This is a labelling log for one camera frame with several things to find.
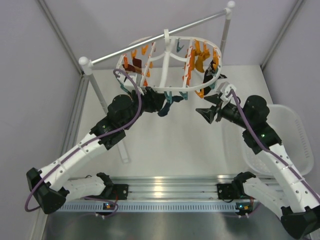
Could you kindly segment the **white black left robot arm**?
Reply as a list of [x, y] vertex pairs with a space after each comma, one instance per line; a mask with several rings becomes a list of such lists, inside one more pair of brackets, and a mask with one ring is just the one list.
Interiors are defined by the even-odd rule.
[[26, 173], [29, 190], [42, 211], [49, 215], [66, 202], [94, 198], [107, 200], [113, 194], [110, 176], [99, 172], [91, 177], [74, 179], [72, 175], [98, 155], [110, 150], [125, 138], [125, 131], [144, 113], [159, 112], [166, 100], [163, 93], [147, 87], [143, 94], [132, 91], [113, 98], [107, 115], [72, 149], [51, 164], [31, 168]]

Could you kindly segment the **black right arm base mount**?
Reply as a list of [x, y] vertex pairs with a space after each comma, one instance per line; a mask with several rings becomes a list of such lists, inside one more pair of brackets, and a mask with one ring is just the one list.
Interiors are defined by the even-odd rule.
[[217, 194], [218, 199], [225, 202], [232, 202], [233, 200], [249, 199], [250, 197], [245, 194], [243, 184], [255, 175], [249, 171], [241, 172], [236, 175], [231, 183], [218, 183]]

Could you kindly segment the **white round sock hanger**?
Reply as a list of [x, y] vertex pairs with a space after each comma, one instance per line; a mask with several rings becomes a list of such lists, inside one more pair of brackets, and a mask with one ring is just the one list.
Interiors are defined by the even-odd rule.
[[[176, 52], [177, 40], [180, 38], [180, 44], [184, 45], [180, 52]], [[190, 86], [184, 86], [182, 76], [184, 75], [185, 55], [188, 48], [193, 46], [195, 49], [195, 40], [200, 42], [200, 48], [203, 49], [203, 43], [209, 49], [210, 57], [203, 63], [204, 72], [194, 70], [191, 73]], [[129, 72], [125, 70], [128, 64], [133, 63], [133, 58], [142, 60], [142, 73]], [[203, 83], [204, 74], [211, 61], [214, 61], [215, 76], [207, 83]], [[196, 36], [174, 36], [164, 31], [164, 38], [155, 40], [152, 43], [146, 43], [134, 50], [126, 52], [119, 57], [116, 68], [125, 71], [142, 90], [151, 87], [159, 93], [171, 91], [172, 95], [178, 95], [179, 92], [195, 93], [207, 86], [212, 85], [221, 78], [222, 73], [222, 53], [219, 47], [213, 42]]]

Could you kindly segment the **teal front clothes peg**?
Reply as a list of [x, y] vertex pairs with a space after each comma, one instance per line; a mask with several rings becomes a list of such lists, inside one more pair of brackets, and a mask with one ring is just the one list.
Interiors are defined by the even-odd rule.
[[166, 101], [169, 103], [169, 104], [172, 104], [173, 103], [173, 94], [171, 91], [164, 91], [163, 92], [165, 98], [166, 98]]

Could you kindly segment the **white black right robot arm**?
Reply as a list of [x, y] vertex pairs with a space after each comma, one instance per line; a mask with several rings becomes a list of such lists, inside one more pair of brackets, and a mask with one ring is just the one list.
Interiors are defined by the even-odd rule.
[[245, 144], [266, 165], [283, 191], [280, 194], [247, 171], [233, 178], [234, 194], [238, 198], [249, 196], [258, 200], [279, 218], [286, 232], [296, 240], [318, 230], [320, 195], [295, 167], [281, 138], [268, 124], [270, 109], [266, 100], [251, 95], [241, 106], [233, 90], [228, 96], [233, 97], [235, 103], [224, 102], [222, 94], [214, 94], [205, 97], [212, 103], [211, 107], [196, 111], [209, 124], [225, 119], [243, 128]]

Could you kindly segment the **dark navy sock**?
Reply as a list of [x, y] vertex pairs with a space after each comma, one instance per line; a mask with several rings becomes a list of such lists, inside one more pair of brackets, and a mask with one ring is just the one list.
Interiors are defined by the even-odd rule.
[[172, 103], [170, 102], [166, 102], [165, 105], [163, 106], [163, 108], [157, 113], [157, 115], [159, 117], [165, 117], [168, 115], [170, 108], [172, 106], [173, 103], [179, 103], [180, 101], [184, 100], [184, 98], [182, 96], [173, 96], [172, 97]]

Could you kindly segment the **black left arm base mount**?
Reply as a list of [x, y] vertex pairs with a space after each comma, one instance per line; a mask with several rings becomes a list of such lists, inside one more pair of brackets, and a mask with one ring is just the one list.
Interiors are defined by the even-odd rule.
[[96, 175], [103, 181], [102, 192], [98, 195], [101, 200], [127, 200], [129, 185], [114, 183], [109, 175], [98, 173]]

